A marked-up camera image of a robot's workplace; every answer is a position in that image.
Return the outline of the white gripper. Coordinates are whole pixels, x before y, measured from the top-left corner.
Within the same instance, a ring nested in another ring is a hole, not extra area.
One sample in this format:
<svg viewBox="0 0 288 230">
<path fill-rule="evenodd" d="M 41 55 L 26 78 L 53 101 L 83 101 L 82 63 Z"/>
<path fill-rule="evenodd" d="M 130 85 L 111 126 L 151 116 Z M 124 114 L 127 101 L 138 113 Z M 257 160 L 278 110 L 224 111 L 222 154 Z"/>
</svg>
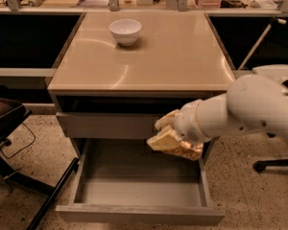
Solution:
<svg viewBox="0 0 288 230">
<path fill-rule="evenodd" d="M 160 132 L 147 140 L 152 150 L 173 150 L 180 145 L 180 141 L 191 144 L 205 143 L 209 138 L 201 130 L 197 118 L 197 111 L 202 100 L 185 104 L 180 110 L 173 110 L 155 123 Z"/>
</svg>

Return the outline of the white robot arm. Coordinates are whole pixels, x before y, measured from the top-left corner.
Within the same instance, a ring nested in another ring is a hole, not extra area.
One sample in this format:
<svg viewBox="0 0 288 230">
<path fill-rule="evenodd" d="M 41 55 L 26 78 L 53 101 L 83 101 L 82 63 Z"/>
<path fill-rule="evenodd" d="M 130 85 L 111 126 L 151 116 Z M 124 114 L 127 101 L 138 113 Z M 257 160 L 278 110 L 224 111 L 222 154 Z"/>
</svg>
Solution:
<svg viewBox="0 0 288 230">
<path fill-rule="evenodd" d="M 225 94 L 196 100 L 155 123 L 153 150 L 201 154 L 204 143 L 223 135 L 272 132 L 288 139 L 288 88 L 262 75 L 238 78 Z"/>
</svg>

